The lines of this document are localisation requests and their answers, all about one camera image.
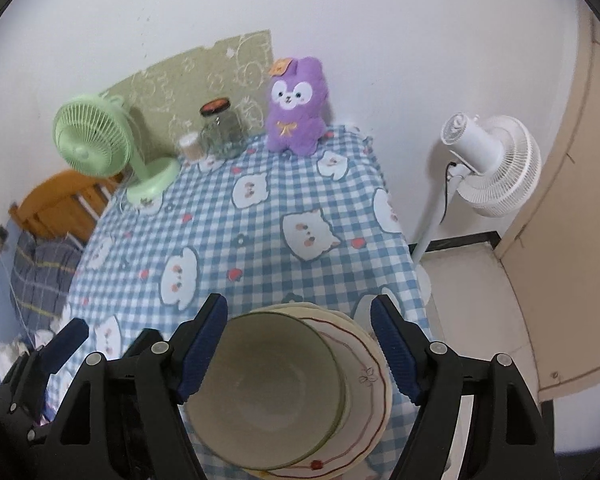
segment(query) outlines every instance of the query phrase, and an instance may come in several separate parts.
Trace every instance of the floor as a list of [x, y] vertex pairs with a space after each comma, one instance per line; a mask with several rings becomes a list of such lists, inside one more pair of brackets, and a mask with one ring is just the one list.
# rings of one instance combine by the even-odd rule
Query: floor
[[[509, 354], [536, 402], [538, 372], [525, 321], [507, 275], [490, 245], [475, 244], [427, 253], [422, 266], [431, 281], [427, 316], [433, 337], [457, 354], [490, 360]], [[463, 397], [451, 449], [451, 467], [443, 480], [454, 480], [464, 455], [473, 397]]]

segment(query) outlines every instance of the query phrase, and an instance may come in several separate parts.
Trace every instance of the blue gripper pad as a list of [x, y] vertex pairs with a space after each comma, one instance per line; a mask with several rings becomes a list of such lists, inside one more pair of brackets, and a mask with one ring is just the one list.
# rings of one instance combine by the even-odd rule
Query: blue gripper pad
[[418, 405], [422, 391], [417, 383], [416, 360], [379, 297], [371, 302], [370, 317], [371, 326], [376, 333], [382, 353], [389, 363], [395, 384], [398, 386], [400, 393], [406, 395], [411, 402]]
[[228, 316], [229, 307], [226, 299], [218, 295], [211, 312], [200, 327], [198, 335], [182, 362], [182, 379], [178, 386], [178, 394], [182, 400], [186, 400], [200, 389], [200, 384], [202, 384], [211, 358], [216, 352]]
[[83, 319], [73, 318], [40, 351], [40, 365], [47, 374], [57, 374], [80, 345], [89, 337], [89, 327]]

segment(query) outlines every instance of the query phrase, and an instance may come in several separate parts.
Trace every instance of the blue checkered tablecloth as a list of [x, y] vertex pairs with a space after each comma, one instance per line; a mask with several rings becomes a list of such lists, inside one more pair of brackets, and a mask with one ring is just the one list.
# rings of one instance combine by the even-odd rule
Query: blue checkered tablecloth
[[[115, 316], [124, 351], [145, 327], [169, 338], [212, 292], [227, 298], [232, 316], [289, 301], [353, 316], [361, 298], [390, 290], [404, 317], [429, 333], [407, 243], [386, 202], [370, 140], [344, 126], [332, 128], [309, 157], [269, 153], [259, 136], [236, 159], [185, 162], [163, 197], [140, 209], [118, 190], [68, 295], [72, 317], [88, 323], [90, 338], [51, 377], [47, 412], [59, 406], [62, 374], [72, 378], [96, 349], [104, 320]], [[378, 478], [394, 468], [415, 415], [394, 385], [391, 419], [366, 459]], [[186, 425], [209, 478], [249, 477]]]

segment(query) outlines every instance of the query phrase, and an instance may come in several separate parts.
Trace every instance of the white fan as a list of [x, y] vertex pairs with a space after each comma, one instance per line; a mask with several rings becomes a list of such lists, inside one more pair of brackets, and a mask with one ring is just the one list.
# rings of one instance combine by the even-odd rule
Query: white fan
[[443, 199], [411, 255], [415, 264], [429, 246], [456, 191], [478, 214], [500, 217], [520, 208], [540, 178], [538, 144], [525, 125], [513, 117], [492, 117], [478, 126], [466, 114], [455, 114], [443, 126], [440, 139], [460, 163], [447, 166]]

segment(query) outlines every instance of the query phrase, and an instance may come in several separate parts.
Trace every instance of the orange tag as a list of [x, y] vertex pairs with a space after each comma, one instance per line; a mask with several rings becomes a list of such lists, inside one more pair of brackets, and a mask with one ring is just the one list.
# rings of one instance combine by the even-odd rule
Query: orange tag
[[283, 75], [293, 60], [294, 59], [292, 57], [284, 57], [283, 59], [274, 61], [273, 65], [271, 65], [271, 68], [269, 69], [269, 75]]

